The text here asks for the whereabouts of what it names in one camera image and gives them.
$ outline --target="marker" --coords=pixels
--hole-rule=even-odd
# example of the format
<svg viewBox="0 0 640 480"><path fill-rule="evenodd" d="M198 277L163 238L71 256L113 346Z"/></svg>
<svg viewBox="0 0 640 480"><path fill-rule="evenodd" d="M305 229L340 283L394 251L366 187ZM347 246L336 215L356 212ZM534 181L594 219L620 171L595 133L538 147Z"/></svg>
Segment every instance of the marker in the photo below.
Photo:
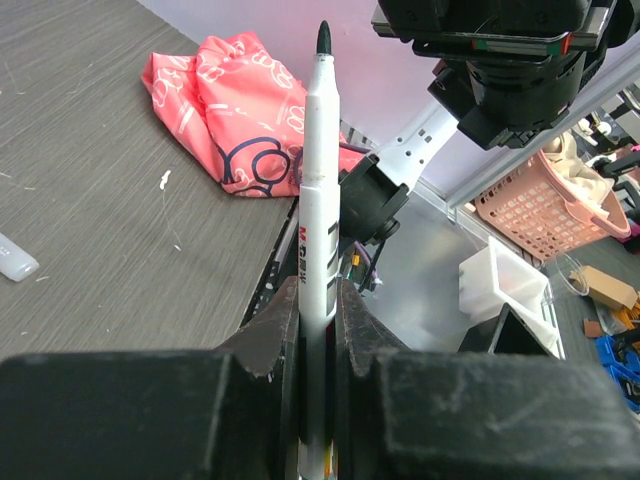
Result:
<svg viewBox="0 0 640 480"><path fill-rule="evenodd" d="M325 478L331 439L325 430L327 327L336 314L340 220L340 95L327 22L318 33L306 98L304 159L300 185L298 306L305 351L306 415L300 475Z"/></svg>

